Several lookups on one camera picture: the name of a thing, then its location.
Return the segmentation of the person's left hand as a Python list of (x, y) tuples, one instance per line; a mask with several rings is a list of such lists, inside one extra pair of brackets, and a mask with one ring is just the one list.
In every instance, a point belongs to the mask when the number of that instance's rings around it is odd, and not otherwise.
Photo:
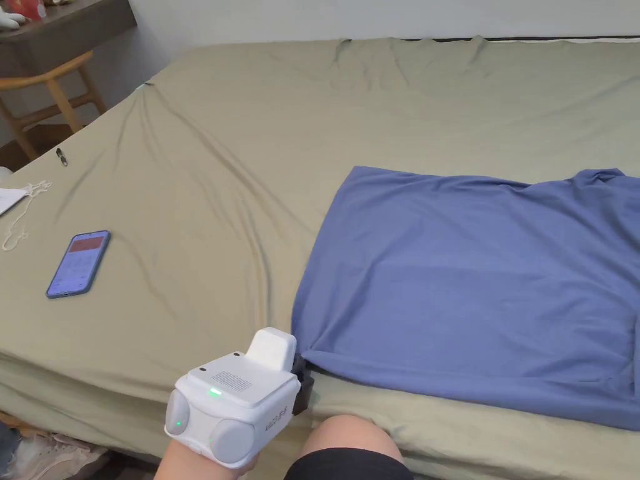
[(179, 442), (171, 441), (153, 479), (240, 479), (255, 468), (258, 458), (258, 455), (254, 456), (242, 468), (229, 469)]

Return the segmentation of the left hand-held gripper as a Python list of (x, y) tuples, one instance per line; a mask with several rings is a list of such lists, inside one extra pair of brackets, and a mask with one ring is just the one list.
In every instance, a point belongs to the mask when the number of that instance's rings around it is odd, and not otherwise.
[(190, 370), (169, 397), (166, 434), (225, 468), (248, 465), (308, 408), (314, 380), (296, 346), (293, 335), (265, 327), (247, 352)]

